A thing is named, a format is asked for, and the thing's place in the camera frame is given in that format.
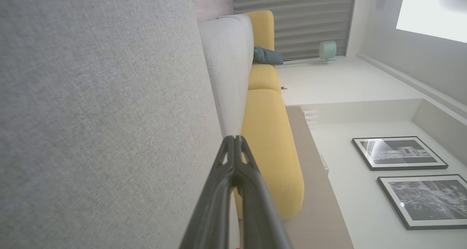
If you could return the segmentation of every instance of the teal pillow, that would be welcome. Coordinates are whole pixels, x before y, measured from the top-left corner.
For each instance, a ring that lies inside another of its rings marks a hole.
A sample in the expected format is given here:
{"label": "teal pillow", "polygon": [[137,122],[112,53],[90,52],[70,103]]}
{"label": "teal pillow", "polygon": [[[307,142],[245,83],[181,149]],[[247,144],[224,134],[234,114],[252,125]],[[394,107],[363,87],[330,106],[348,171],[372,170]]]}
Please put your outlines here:
{"label": "teal pillow", "polygon": [[282,65],[282,56],[280,53],[277,53],[272,50],[267,50],[260,46],[255,47],[255,52],[253,53],[253,62],[263,63],[269,65]]}

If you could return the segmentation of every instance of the white floor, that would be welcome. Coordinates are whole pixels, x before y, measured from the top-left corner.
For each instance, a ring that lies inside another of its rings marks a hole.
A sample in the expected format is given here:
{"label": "white floor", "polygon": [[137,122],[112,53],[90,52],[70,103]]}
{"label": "white floor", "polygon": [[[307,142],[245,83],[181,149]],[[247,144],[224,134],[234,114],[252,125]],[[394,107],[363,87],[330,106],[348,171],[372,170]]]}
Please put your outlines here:
{"label": "white floor", "polygon": [[234,13],[234,0],[193,0],[198,23]]}

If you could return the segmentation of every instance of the gray sofa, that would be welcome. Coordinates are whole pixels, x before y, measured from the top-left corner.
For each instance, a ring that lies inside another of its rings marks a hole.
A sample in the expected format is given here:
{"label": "gray sofa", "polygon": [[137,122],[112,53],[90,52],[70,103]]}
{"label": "gray sofa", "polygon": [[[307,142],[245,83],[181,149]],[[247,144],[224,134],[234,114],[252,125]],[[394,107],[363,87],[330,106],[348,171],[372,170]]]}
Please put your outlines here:
{"label": "gray sofa", "polygon": [[191,0],[0,8],[2,248],[176,248],[222,140]]}

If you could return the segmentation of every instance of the yellow sofa armrest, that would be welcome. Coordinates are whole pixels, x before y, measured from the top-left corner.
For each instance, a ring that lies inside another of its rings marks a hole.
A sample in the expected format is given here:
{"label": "yellow sofa armrest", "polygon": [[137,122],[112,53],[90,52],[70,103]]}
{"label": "yellow sofa armrest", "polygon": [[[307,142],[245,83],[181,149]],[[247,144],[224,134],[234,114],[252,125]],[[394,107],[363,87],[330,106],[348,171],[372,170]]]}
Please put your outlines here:
{"label": "yellow sofa armrest", "polygon": [[[242,133],[282,219],[302,209],[305,193],[302,169],[284,101],[271,89],[248,90]],[[235,192],[239,219],[242,198]]]}
{"label": "yellow sofa armrest", "polygon": [[271,89],[282,94],[281,81],[279,81],[275,66],[253,63],[250,71],[250,80],[248,81],[248,89]]}
{"label": "yellow sofa armrest", "polygon": [[247,12],[253,27],[255,46],[274,50],[274,16],[270,10]]}

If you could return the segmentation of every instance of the white wall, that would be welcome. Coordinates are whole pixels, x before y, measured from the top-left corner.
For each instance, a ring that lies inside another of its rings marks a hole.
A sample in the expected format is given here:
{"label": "white wall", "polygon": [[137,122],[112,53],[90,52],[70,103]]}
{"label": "white wall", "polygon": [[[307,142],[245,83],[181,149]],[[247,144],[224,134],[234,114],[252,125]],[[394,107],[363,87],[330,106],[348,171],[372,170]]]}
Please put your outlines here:
{"label": "white wall", "polygon": [[329,63],[278,66],[285,104],[306,105],[353,101],[422,98],[422,94],[359,58],[336,57]]}
{"label": "white wall", "polygon": [[353,57],[362,49],[365,32],[367,31],[367,21],[373,0],[355,0],[354,11],[352,13],[352,23],[350,26],[349,41],[347,44],[347,57]]}
{"label": "white wall", "polygon": [[397,30],[402,0],[373,0],[362,53],[467,105],[467,43]]}
{"label": "white wall", "polygon": [[413,122],[467,166],[467,122],[454,119],[428,101],[422,101]]}
{"label": "white wall", "polygon": [[410,121],[419,109],[421,98],[390,101],[354,101],[300,105],[308,121],[315,123],[361,123]]}
{"label": "white wall", "polygon": [[[318,151],[329,167],[329,180],[337,197],[355,249],[465,249],[467,229],[405,229],[380,189],[379,176],[460,174],[467,168],[410,121],[387,123],[322,124],[312,130]],[[352,138],[418,136],[449,165],[446,170],[370,171]]]}

